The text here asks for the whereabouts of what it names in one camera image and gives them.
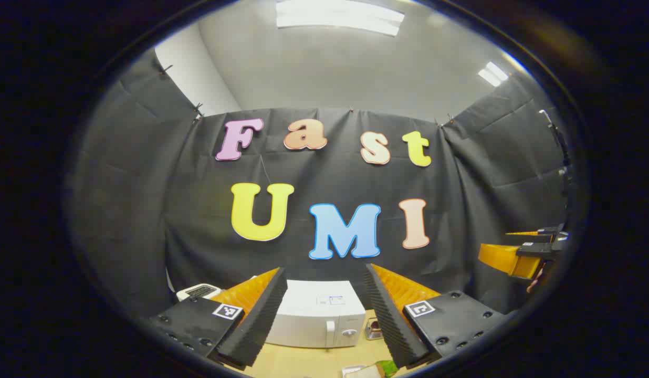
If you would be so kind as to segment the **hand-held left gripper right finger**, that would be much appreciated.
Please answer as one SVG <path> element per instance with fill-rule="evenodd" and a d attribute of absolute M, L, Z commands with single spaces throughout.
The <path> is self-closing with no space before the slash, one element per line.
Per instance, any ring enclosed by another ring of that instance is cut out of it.
<path fill-rule="evenodd" d="M 412 369 L 478 343 L 508 319 L 461 290 L 439 293 L 376 264 L 364 283 L 390 355 Z"/>

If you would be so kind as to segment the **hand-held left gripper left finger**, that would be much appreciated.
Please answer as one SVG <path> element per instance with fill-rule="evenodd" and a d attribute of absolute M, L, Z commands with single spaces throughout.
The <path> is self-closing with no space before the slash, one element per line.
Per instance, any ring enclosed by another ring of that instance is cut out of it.
<path fill-rule="evenodd" d="M 271 331 L 288 289 L 284 273 L 277 267 L 211 298 L 189 295 L 149 323 L 181 349 L 244 370 L 255 363 Z"/>

